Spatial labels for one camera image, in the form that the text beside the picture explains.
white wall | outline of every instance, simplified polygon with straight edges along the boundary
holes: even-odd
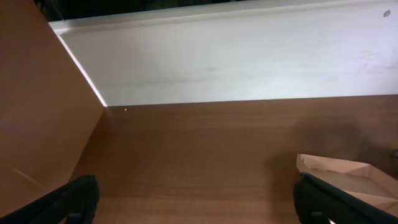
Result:
[[[397,1],[297,2],[52,27],[110,106],[398,94]]]

white edge strip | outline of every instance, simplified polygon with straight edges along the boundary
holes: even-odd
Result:
[[[94,90],[95,95],[98,97],[98,99],[100,100],[100,102],[102,103],[102,105],[104,107],[107,107],[107,104],[104,100],[104,98],[102,98],[100,92],[97,90],[97,88],[95,87],[93,81],[91,81],[91,79],[89,78],[89,76],[87,75],[85,69],[80,65],[79,61],[76,59],[76,57],[74,56],[74,54],[72,53],[72,51],[69,49],[68,45],[65,43],[65,41],[62,39],[62,37],[60,35],[57,34],[57,37],[60,39],[60,42],[62,43],[62,45],[64,46],[64,48],[67,50],[67,52],[69,53],[70,57],[72,58],[72,60],[75,62],[75,64],[77,65],[77,67],[79,68],[79,70],[81,71],[81,73],[83,74],[83,76],[86,78],[88,84],[90,85],[90,87]]]

open cardboard tray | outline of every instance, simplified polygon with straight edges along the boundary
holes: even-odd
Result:
[[[398,181],[371,164],[298,154],[297,168],[398,217]]]

brown wooden panel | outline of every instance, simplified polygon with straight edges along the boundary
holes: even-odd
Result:
[[[95,174],[95,223],[298,223],[297,153],[398,177],[398,96],[109,107],[74,177]]]
[[[0,163],[52,190],[69,179],[103,107],[33,1],[0,1],[0,32]]]

